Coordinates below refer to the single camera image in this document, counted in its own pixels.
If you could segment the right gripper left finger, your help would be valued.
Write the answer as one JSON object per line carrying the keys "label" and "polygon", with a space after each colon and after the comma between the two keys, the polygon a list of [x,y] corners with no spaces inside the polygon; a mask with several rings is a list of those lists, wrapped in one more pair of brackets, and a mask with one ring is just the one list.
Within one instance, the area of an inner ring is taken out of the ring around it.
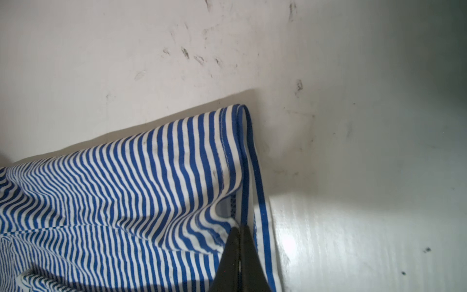
{"label": "right gripper left finger", "polygon": [[232,228],[209,292],[240,291],[240,230]]}

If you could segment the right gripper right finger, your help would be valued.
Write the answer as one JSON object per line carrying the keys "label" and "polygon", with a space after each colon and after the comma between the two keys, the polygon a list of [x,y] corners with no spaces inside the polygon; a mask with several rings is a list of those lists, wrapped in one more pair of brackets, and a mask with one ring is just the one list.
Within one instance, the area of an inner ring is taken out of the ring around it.
{"label": "right gripper right finger", "polygon": [[248,226],[240,227],[241,292],[272,292]]}

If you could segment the blue striped tank top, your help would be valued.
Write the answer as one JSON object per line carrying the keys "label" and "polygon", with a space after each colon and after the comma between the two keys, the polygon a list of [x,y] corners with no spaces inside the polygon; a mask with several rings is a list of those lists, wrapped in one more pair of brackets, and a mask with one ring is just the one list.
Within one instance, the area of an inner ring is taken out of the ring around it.
{"label": "blue striped tank top", "polygon": [[4,292],[205,292],[233,228],[282,290],[245,105],[1,169]]}

